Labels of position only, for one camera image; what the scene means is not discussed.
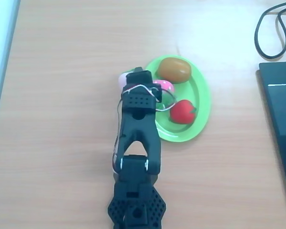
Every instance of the wooden table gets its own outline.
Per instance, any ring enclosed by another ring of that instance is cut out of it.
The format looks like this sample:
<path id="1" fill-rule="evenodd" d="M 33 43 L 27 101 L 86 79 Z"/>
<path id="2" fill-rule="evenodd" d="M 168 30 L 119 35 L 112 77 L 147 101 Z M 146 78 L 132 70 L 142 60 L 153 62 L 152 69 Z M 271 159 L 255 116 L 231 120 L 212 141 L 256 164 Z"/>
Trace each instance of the wooden table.
<path id="1" fill-rule="evenodd" d="M 117 77 L 163 54 L 192 60 L 213 100 L 196 139 L 162 142 L 163 229 L 286 229 L 253 42 L 279 3 L 22 0 L 0 103 L 0 229 L 112 228 Z M 275 15 L 260 42 L 281 50 Z"/>

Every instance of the pink fruit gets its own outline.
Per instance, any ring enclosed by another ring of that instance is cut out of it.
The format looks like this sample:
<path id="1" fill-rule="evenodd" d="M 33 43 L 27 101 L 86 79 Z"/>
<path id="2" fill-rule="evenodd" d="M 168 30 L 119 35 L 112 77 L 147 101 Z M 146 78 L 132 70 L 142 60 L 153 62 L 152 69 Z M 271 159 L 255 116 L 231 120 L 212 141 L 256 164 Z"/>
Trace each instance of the pink fruit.
<path id="1" fill-rule="evenodd" d="M 123 73 L 119 76 L 119 88 L 122 91 L 123 88 L 126 86 L 126 76 L 132 72 L 128 72 L 128 73 Z"/>
<path id="2" fill-rule="evenodd" d="M 174 92 L 174 86 L 171 82 L 168 82 L 166 80 L 154 80 L 153 83 L 158 83 L 161 85 L 162 89 L 168 90 L 170 92 Z"/>

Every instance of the black laptop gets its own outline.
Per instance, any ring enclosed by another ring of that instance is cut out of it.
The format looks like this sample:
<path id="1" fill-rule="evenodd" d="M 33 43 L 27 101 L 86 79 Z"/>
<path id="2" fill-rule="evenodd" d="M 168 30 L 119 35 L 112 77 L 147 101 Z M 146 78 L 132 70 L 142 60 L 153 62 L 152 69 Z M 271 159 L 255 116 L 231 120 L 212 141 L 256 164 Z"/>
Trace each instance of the black laptop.
<path id="1" fill-rule="evenodd" d="M 261 63 L 259 69 L 286 176 L 286 62 Z"/>

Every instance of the strawberry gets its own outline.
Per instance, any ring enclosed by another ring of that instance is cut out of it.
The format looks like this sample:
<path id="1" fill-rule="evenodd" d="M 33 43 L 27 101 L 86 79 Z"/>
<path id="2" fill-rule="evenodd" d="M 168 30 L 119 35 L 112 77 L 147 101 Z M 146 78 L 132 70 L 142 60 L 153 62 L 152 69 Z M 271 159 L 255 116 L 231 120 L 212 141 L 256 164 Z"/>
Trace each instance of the strawberry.
<path id="1" fill-rule="evenodd" d="M 170 117 L 174 123 L 191 124 L 196 118 L 196 108 L 190 101 L 183 99 L 170 109 Z"/>

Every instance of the green plate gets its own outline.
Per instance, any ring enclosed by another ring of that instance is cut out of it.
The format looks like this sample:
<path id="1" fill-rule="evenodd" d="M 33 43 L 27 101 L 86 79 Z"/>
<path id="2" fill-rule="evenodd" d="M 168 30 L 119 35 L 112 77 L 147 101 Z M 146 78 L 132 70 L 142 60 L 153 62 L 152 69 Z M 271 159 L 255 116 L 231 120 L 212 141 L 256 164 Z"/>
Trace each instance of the green plate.
<path id="1" fill-rule="evenodd" d="M 156 125 L 159 136 L 170 142 L 185 142 L 196 137 L 204 128 L 211 110 L 211 95 L 209 87 L 196 66 L 186 58 L 177 55 L 160 56 L 150 62 L 146 70 L 152 73 L 153 79 L 160 79 L 157 69 L 161 60 L 175 57 L 188 62 L 192 68 L 192 76 L 185 83 L 174 84 L 174 95 L 177 101 L 187 99 L 197 108 L 196 119 L 190 125 L 176 124 L 170 121 L 169 111 L 157 112 Z"/>

